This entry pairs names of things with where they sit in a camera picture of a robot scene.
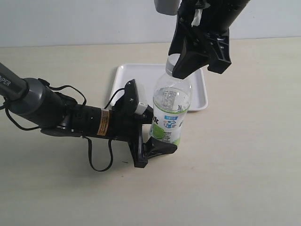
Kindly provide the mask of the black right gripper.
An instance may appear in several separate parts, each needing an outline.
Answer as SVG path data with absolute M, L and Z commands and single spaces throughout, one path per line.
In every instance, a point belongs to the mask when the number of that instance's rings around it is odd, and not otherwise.
M 222 74 L 231 65 L 230 0 L 183 0 L 177 11 L 177 22 L 168 54 L 180 54 L 172 76 L 185 79 L 207 66 Z

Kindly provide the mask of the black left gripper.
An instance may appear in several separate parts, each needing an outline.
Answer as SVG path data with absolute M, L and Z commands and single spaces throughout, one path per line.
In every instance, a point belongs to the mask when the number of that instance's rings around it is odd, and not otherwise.
M 100 109 L 100 118 L 83 124 L 82 137 L 88 141 L 88 160 L 91 168 L 92 163 L 92 141 L 91 137 L 102 138 L 108 140 L 110 153 L 110 168 L 113 163 L 113 153 L 111 142 L 113 140 L 127 142 L 134 166 L 137 168 L 145 168 L 148 159 L 160 155 L 173 154 L 177 150 L 177 145 L 166 143 L 150 137 L 146 143 L 143 143 L 142 125 L 152 124 L 153 108 L 147 106 L 142 115 L 127 116 L 117 110 Z

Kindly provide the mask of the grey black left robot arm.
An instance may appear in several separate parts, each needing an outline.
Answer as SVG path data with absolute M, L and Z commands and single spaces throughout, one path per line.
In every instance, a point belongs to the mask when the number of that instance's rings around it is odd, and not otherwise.
M 143 141 L 143 125 L 152 123 L 153 108 L 140 104 L 143 93 L 137 82 L 128 81 L 121 91 L 123 95 L 111 109 L 97 108 L 79 104 L 46 80 L 23 79 L 5 65 L 0 67 L 0 94 L 5 100 L 1 108 L 8 118 L 16 114 L 49 136 L 82 137 L 88 142 L 89 158 L 94 137 L 127 142 L 137 168 L 144 168 L 149 158 L 174 153 L 175 144 L 153 137 Z

